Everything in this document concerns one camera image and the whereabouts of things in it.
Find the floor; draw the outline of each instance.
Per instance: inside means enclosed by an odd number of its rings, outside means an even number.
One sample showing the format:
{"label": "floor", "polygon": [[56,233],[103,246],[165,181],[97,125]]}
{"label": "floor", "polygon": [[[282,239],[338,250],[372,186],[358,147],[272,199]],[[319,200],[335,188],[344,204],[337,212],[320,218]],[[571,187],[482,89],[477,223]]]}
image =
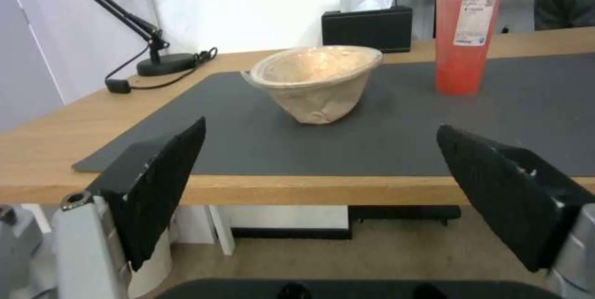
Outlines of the floor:
{"label": "floor", "polygon": [[156,291],[195,278],[493,279],[542,286],[470,207],[437,221],[366,220],[352,240],[238,239],[232,257],[216,245],[174,245],[172,273]]}

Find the desk mat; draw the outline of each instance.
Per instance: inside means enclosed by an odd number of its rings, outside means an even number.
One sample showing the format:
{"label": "desk mat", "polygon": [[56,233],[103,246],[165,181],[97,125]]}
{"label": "desk mat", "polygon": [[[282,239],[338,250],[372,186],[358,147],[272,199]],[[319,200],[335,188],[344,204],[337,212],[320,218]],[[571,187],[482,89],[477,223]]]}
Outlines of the desk mat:
{"label": "desk mat", "polygon": [[442,123],[529,148],[566,174],[595,175],[595,54],[489,60],[477,96],[438,95],[434,63],[375,69],[354,110],[301,125],[240,74],[215,74],[74,164],[101,172],[130,144],[206,117],[193,174],[438,176]]}

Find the wooden table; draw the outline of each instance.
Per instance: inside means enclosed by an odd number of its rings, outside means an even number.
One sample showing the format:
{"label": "wooden table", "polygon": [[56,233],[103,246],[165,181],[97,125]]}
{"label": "wooden table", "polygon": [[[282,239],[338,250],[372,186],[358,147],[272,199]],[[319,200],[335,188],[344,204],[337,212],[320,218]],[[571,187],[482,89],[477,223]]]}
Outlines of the wooden table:
{"label": "wooden table", "polygon": [[[489,57],[595,52],[595,27],[505,34],[493,38]],[[222,54],[185,80],[153,91],[114,95],[97,91],[46,117],[0,135],[0,203],[57,204],[96,174],[72,163],[93,153],[206,76],[248,70],[273,51]],[[414,42],[410,53],[385,63],[433,61],[434,42]],[[159,79],[133,82],[148,85]],[[576,178],[595,193],[595,177]],[[451,177],[191,176],[182,204],[435,205],[467,204]]]}

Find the red tumbler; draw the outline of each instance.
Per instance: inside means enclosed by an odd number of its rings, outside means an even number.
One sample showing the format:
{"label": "red tumbler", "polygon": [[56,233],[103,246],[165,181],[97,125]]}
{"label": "red tumbler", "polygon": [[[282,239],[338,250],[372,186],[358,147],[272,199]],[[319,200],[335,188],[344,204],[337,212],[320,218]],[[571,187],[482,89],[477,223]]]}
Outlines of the red tumbler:
{"label": "red tumbler", "polygon": [[482,82],[500,0],[436,0],[436,88],[474,95]]}

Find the paper bowl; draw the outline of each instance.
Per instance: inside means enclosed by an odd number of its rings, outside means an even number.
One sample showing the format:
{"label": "paper bowl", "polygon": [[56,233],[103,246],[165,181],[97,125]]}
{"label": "paper bowl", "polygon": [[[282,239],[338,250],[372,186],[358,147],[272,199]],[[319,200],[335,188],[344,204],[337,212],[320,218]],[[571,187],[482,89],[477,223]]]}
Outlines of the paper bowl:
{"label": "paper bowl", "polygon": [[369,47],[298,48],[269,56],[242,75],[297,121],[323,125],[353,109],[382,57]]}

